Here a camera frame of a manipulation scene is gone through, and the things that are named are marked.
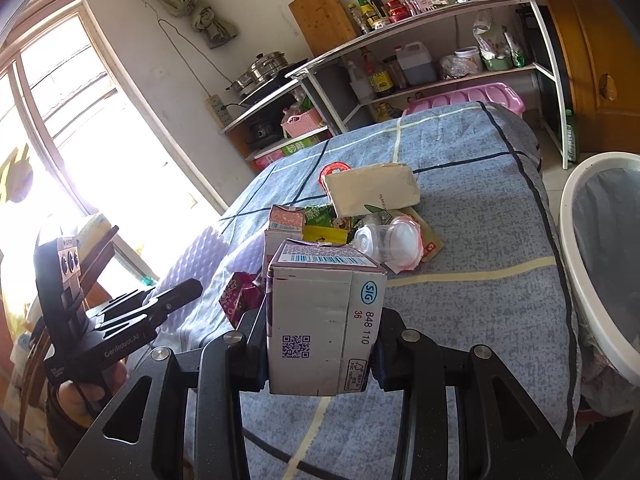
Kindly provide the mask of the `person's left hand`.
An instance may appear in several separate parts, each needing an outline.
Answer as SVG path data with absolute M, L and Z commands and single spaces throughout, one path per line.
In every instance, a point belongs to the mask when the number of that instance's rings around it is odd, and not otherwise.
M 124 382 L 126 382 L 128 372 L 126 365 L 118 361 L 107 371 L 107 385 L 111 388 L 111 394 L 115 394 Z M 87 403 L 96 403 L 102 400 L 105 391 L 102 387 L 93 384 L 74 384 L 73 382 L 63 382 L 58 386 L 56 398 L 62 411 L 75 422 L 80 424 L 90 417 Z

